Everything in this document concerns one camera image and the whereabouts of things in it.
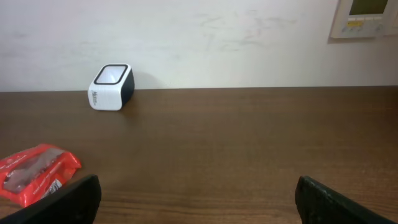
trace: control panel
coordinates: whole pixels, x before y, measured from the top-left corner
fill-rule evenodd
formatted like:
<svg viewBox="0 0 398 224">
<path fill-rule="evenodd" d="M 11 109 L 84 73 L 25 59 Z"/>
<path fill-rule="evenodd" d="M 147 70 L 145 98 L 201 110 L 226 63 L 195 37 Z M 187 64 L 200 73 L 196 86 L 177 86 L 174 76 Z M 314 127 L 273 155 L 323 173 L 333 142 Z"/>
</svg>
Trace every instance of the control panel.
<svg viewBox="0 0 398 224">
<path fill-rule="evenodd" d="M 398 0 L 340 0 L 332 38 L 398 34 Z"/>
</svg>

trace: wood grain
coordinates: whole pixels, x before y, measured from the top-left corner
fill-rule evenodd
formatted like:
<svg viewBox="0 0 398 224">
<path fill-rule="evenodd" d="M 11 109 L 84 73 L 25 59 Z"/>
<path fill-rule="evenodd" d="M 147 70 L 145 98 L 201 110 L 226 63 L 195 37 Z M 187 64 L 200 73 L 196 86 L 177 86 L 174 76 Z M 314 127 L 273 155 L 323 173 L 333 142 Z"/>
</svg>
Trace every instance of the wood grain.
<svg viewBox="0 0 398 224">
<path fill-rule="evenodd" d="M 43 142 L 99 176 L 95 223 L 300 223 L 300 175 L 398 222 L 397 87 L 1 93 L 0 157 Z"/>
</svg>

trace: white label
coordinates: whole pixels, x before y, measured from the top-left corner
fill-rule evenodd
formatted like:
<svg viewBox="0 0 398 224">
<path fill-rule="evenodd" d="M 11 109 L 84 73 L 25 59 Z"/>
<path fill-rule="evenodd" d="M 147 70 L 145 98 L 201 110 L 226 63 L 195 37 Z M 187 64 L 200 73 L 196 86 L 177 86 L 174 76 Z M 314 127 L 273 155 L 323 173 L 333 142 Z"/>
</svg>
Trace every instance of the white label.
<svg viewBox="0 0 398 224">
<path fill-rule="evenodd" d="M 62 184 L 59 180 L 55 179 L 52 184 L 50 185 L 49 189 L 44 193 L 43 197 L 46 197 L 52 193 L 54 193 L 56 190 L 58 190 L 60 187 L 62 187 Z"/>
</svg>

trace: snack package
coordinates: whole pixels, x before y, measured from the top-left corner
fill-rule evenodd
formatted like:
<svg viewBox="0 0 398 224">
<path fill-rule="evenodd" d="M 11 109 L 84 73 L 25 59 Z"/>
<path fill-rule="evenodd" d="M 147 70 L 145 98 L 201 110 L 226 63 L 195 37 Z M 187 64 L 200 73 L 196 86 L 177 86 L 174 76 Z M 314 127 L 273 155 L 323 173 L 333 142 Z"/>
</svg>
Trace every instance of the snack package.
<svg viewBox="0 0 398 224">
<path fill-rule="evenodd" d="M 26 149 L 0 161 L 0 195 L 29 206 L 54 193 L 79 168 L 80 161 L 57 146 Z"/>
</svg>

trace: white cube device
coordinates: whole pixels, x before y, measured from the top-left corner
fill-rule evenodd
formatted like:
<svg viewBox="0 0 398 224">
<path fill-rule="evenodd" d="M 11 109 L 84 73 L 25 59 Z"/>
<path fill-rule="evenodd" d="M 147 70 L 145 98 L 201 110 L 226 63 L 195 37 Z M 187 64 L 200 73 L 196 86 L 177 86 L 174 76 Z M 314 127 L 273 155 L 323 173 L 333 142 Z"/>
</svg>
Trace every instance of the white cube device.
<svg viewBox="0 0 398 224">
<path fill-rule="evenodd" d="M 120 110 L 134 93 L 134 77 L 127 64 L 105 65 L 88 89 L 88 101 L 96 110 Z"/>
</svg>

